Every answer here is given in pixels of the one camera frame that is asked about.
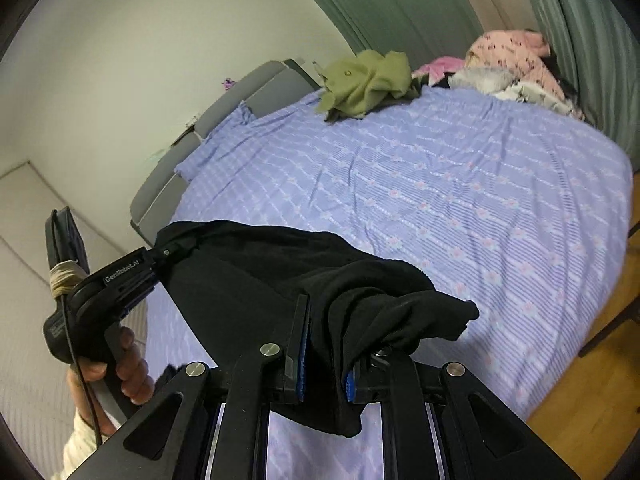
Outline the person's left hand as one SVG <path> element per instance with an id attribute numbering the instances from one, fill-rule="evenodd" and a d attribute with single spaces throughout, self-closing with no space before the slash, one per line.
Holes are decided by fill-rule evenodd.
<path id="1" fill-rule="evenodd" d="M 122 355 L 115 367 L 115 372 L 122 382 L 120 388 L 132 404 L 145 404 L 151 400 L 154 392 L 154 380 L 149 375 L 148 363 L 142 358 L 132 330 L 122 327 L 119 337 Z M 116 431 L 116 426 L 108 418 L 94 393 L 90 391 L 86 396 L 82 386 L 82 384 L 89 385 L 90 382 L 102 380 L 106 372 L 106 364 L 80 358 L 78 365 L 79 368 L 71 366 L 66 374 L 66 382 L 76 411 L 92 428 L 98 426 L 100 434 L 111 437 Z"/>

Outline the white sleeve forearm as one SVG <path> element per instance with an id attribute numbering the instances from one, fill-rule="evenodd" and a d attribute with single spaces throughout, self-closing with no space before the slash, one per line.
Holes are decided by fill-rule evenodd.
<path id="1" fill-rule="evenodd" d="M 66 480 L 94 452 L 96 436 L 93 428 L 75 411 L 73 432 L 63 448 L 63 467 L 52 479 Z"/>

